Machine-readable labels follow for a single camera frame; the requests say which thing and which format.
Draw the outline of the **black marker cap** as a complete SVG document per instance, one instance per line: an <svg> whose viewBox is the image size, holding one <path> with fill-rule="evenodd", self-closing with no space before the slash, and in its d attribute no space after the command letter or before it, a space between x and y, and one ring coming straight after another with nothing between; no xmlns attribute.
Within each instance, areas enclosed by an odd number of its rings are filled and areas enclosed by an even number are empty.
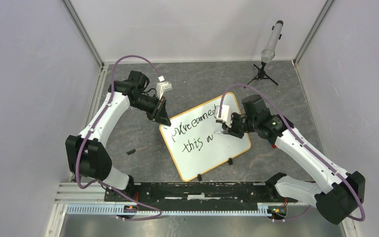
<svg viewBox="0 0 379 237"><path fill-rule="evenodd" d="M132 150L130 150L130 151L127 151L126 153L128 154L128 155L130 155L130 154L133 154L133 153L135 153L136 152L136 150L135 149L132 149Z"/></svg>

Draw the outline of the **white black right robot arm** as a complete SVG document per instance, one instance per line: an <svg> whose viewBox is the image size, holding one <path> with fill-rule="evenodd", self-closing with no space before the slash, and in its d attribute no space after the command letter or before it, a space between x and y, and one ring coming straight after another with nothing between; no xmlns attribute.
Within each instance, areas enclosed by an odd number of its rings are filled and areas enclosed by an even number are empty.
<svg viewBox="0 0 379 237"><path fill-rule="evenodd" d="M273 115L260 95L244 98L242 105L243 114L225 105L224 99L215 107L215 119L222 125L223 133L240 139L256 133L291 157L314 181L277 173L266 181L265 195L269 200L279 201L284 197L301 201L315 207L324 219L335 225L346 218L365 220L362 204L366 179L360 172L348 172L324 156L286 117Z"/></svg>

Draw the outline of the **white whiteboard with yellow frame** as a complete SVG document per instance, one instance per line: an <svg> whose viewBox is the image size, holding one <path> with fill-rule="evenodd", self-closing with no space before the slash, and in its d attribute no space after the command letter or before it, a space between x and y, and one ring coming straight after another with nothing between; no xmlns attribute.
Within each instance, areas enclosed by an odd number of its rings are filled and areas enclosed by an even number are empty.
<svg viewBox="0 0 379 237"><path fill-rule="evenodd" d="M160 125L159 131L177 168L180 178L188 182L248 151L248 135L242 139L214 134L222 131L214 118L218 96L170 119L171 126Z"/></svg>

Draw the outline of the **silver microphone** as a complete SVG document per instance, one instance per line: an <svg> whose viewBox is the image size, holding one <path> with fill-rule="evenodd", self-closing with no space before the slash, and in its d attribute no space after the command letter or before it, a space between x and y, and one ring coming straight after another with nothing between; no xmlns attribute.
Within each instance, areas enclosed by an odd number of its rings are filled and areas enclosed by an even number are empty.
<svg viewBox="0 0 379 237"><path fill-rule="evenodd" d="M275 57L275 49L278 41L281 38L281 31L283 28L284 22L282 20L278 20L272 27L271 35L269 40L261 52L261 61L263 63L271 62Z"/></svg>

